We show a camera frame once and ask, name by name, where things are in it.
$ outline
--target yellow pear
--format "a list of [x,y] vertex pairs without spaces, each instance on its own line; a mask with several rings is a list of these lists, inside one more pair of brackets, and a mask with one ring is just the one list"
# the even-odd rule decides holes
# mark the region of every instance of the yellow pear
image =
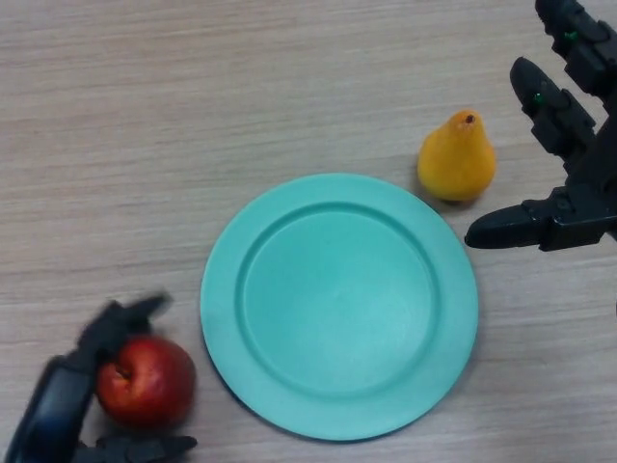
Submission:
[[495,175],[496,158],[480,115],[456,113],[431,133],[420,150],[417,176],[433,196],[470,201],[482,194]]

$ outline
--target plate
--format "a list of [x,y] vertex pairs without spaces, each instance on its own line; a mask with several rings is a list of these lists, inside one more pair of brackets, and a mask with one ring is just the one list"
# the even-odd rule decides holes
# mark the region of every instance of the plate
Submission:
[[428,412],[463,371],[477,321],[452,229],[371,177],[304,177],[257,198],[201,284],[205,343],[228,387],[316,439],[372,438]]

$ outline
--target table surface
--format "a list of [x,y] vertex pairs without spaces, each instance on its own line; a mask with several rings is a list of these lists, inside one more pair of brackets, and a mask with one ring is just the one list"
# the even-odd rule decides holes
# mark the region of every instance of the table surface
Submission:
[[[469,250],[481,293],[468,372],[386,438],[329,445],[248,413],[206,360],[203,265],[226,222],[282,181],[330,171],[416,190],[426,134],[473,107],[498,172],[462,237],[563,180],[509,84],[525,55],[574,85],[533,2],[5,0],[0,6],[0,449],[44,360],[109,297],[165,287],[160,325],[199,369],[184,432],[204,462],[597,462],[617,454],[615,244]],[[588,10],[617,25],[614,0]],[[584,95],[598,121],[600,104]],[[97,406],[88,442],[107,426]]]

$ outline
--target apple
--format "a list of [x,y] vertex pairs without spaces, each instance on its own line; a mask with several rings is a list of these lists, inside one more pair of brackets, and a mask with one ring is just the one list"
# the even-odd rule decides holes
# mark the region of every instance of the apple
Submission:
[[182,347],[164,338],[140,336],[99,370],[96,396],[118,424],[165,428],[187,416],[195,382],[195,364]]

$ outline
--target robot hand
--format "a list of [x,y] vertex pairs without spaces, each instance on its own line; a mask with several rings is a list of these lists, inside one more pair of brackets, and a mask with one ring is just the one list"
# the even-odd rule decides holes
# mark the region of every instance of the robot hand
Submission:
[[161,463],[193,448],[189,436],[79,442],[94,396],[98,369],[116,357],[134,335],[150,332],[149,318],[169,302],[157,294],[128,307],[112,301],[86,326],[76,348],[52,358],[40,376],[7,451],[5,463]]
[[617,33],[594,20],[576,0],[536,0],[536,11],[554,38],[553,51],[586,93],[604,104],[608,119],[594,120],[570,92],[559,89],[536,65],[519,58],[512,87],[533,121],[531,133],[561,157],[568,177],[542,201],[497,210],[469,227],[473,248],[540,245],[542,251],[596,244],[617,237]]

